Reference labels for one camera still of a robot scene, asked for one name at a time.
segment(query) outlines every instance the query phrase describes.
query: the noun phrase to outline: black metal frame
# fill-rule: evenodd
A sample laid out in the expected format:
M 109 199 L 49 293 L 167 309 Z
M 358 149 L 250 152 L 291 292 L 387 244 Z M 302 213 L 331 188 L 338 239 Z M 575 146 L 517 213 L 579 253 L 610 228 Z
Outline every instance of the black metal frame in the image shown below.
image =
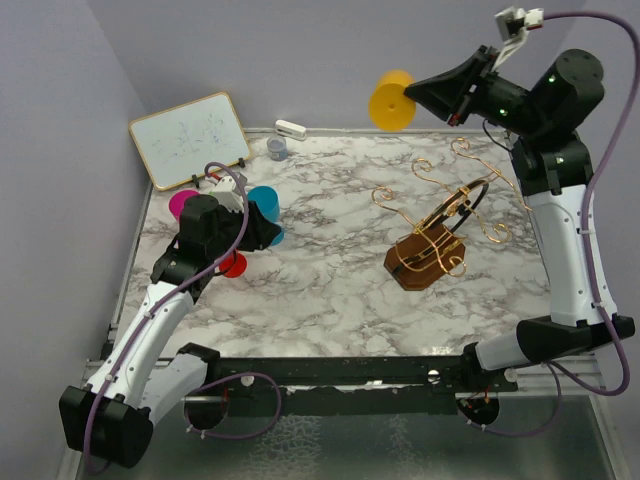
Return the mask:
M 334 357 L 334 358 L 220 358 L 219 353 L 188 344 L 188 353 L 208 364 L 206 383 L 242 372 L 260 372 L 278 384 L 282 415 L 373 415 L 428 413 L 454 415 L 457 393 L 514 392 L 504 370 L 479 377 L 470 356 Z M 233 380 L 198 396 L 225 402 L 227 415 L 268 417 L 273 415 L 273 387 L 259 379 L 250 386 Z M 212 428 L 222 419 L 221 409 L 211 403 L 186 404 L 192 424 Z

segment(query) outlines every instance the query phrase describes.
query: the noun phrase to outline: brown wooden block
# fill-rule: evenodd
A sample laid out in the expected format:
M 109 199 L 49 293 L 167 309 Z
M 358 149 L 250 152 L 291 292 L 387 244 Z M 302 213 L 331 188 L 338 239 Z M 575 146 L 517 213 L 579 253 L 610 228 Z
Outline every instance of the brown wooden block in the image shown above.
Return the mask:
M 433 242 L 436 242 L 441 235 L 448 232 L 449 230 L 444 225 L 438 225 L 431 230 L 426 230 L 425 234 Z M 459 241 L 459 239 L 455 235 L 449 235 L 444 242 L 442 242 L 442 240 L 438 242 L 442 264 L 448 270 L 453 268 L 449 261 L 451 257 L 457 256 L 464 260 L 465 246 L 462 242 L 453 247 L 450 251 L 444 254 L 442 253 L 447 247 L 451 246 L 456 241 Z M 420 252 L 425 251 L 427 251 L 425 253 L 427 255 L 426 258 L 419 259 L 416 257 Z M 413 268 L 420 269 L 430 264 L 425 270 L 421 272 L 414 272 L 402 264 L 398 258 L 398 254 L 396 253 L 395 246 L 391 247 L 389 251 L 387 251 L 387 256 L 384 259 L 384 266 L 405 290 L 424 290 L 445 274 L 438 263 L 438 259 L 431 248 L 431 244 L 420 234 L 412 233 L 409 237 L 399 242 L 398 252 L 400 253 L 400 256 L 405 259 L 405 262 Z M 459 263 L 457 259 L 454 260 L 454 262 L 456 265 Z

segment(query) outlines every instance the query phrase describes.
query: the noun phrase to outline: yellow cylinder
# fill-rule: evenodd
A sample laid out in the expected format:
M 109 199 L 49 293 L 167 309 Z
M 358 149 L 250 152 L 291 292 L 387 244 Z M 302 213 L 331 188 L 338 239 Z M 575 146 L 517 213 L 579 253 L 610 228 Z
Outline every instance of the yellow cylinder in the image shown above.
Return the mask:
M 385 73 L 369 100 L 369 118 L 381 130 L 406 128 L 416 113 L 416 103 L 404 95 L 413 78 L 404 70 Z

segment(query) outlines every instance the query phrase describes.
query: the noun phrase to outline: red cup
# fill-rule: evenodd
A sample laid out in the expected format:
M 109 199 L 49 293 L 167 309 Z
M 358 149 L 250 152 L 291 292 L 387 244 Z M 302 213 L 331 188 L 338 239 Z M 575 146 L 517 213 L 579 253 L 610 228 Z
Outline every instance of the red cup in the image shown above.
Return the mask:
M 225 258 L 218 266 L 221 272 L 224 272 L 227 268 L 231 267 L 227 273 L 224 274 L 227 278 L 236 278 L 244 273 L 247 269 L 247 259 L 244 255 L 236 250 L 236 261 L 233 261 L 233 254 Z
M 191 198 L 196 195 L 200 195 L 200 192 L 196 190 L 182 190 L 171 197 L 171 200 L 169 200 L 169 211 L 176 221 L 180 222 L 180 213 L 184 208 L 184 203 L 187 201 L 187 198 Z

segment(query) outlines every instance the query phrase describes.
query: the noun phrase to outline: magenta cup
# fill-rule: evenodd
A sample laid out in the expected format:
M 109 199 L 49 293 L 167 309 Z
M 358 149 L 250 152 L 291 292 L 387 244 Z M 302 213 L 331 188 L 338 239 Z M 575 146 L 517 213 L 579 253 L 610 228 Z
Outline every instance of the magenta cup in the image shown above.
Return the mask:
M 176 193 L 171 197 L 171 200 L 169 200 L 169 211 L 178 223 L 180 222 L 180 213 L 184 208 L 184 202 L 187 201 L 187 198 L 195 195 L 200 195 L 200 192 L 197 192 L 196 190 L 182 190 L 181 192 Z

